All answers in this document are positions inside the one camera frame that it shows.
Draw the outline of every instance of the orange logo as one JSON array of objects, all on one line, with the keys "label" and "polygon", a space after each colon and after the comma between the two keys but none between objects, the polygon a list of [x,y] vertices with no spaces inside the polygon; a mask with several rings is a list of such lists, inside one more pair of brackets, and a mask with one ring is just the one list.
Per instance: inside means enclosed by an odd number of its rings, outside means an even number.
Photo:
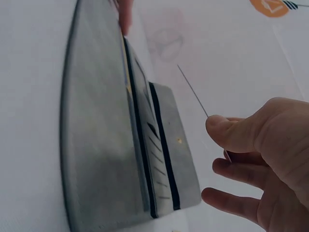
[{"label": "orange logo", "polygon": [[309,7],[285,0],[250,0],[250,2],[258,12],[271,18],[284,16],[289,10],[296,10],[299,6]]}]

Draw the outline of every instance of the metal scraper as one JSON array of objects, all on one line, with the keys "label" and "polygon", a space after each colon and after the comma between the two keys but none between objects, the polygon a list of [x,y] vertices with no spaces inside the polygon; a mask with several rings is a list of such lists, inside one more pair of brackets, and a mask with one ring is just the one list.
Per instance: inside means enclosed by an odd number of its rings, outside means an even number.
[{"label": "metal scraper", "polygon": [[200,202],[172,91],[147,81],[107,0],[77,2],[62,85],[61,170],[72,231],[111,231]]}]

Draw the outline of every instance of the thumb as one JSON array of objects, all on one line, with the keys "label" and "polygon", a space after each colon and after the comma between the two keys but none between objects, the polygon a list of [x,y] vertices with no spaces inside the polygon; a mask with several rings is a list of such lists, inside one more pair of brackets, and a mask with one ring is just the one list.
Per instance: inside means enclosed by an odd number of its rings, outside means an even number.
[{"label": "thumb", "polygon": [[235,119],[213,115],[206,120],[206,130],[219,146],[228,151],[253,152],[257,151],[254,143],[258,133],[254,118]]},{"label": "thumb", "polygon": [[246,119],[210,116],[206,130],[221,147],[231,152],[281,153],[292,146],[307,131],[309,104],[285,98],[270,99],[261,109]]}]

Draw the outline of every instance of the finger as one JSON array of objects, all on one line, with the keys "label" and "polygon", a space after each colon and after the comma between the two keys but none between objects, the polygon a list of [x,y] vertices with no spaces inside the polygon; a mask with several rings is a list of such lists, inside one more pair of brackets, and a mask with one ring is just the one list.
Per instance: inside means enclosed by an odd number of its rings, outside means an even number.
[{"label": "finger", "polygon": [[244,120],[244,118],[241,118],[241,117],[227,117],[227,119],[229,121],[237,121],[237,122]]},{"label": "finger", "polygon": [[253,125],[250,118],[235,121],[214,115],[206,120],[210,137],[224,149],[238,153],[256,151]]},{"label": "finger", "polygon": [[227,151],[231,162],[246,163],[269,167],[259,152],[234,153]]},{"label": "finger", "polygon": [[230,163],[225,159],[215,159],[212,169],[216,174],[264,189],[269,169],[264,166]]},{"label": "finger", "polygon": [[132,24],[132,6],[133,0],[119,1],[119,24],[124,35],[128,34],[129,27]]},{"label": "finger", "polygon": [[246,218],[256,224],[259,200],[249,197],[238,197],[213,188],[202,191],[202,199],[205,203],[221,211]]},{"label": "finger", "polygon": [[246,119],[234,120],[222,116],[210,116],[206,130],[210,137],[228,151],[261,152],[261,144],[267,136],[272,119],[293,108],[307,106],[306,102],[275,98],[269,100],[260,110]]}]

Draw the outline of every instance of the thin wire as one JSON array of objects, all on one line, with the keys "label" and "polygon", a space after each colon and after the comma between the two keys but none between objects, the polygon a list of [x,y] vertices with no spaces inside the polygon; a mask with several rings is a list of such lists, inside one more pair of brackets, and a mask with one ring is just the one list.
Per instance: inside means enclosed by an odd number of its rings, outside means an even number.
[{"label": "thin wire", "polygon": [[207,112],[206,112],[206,110],[205,110],[205,108],[203,107],[201,101],[199,100],[197,94],[195,93],[194,89],[192,88],[190,82],[189,82],[188,79],[185,77],[185,75],[184,75],[182,69],[179,67],[179,65],[177,65],[177,66],[178,66],[180,72],[182,73],[183,77],[185,78],[186,82],[188,83],[189,87],[191,88],[192,92],[194,93],[195,97],[197,98],[197,100],[198,100],[200,106],[202,107],[203,111],[205,112],[206,116],[209,117],[208,114],[207,114]]}]

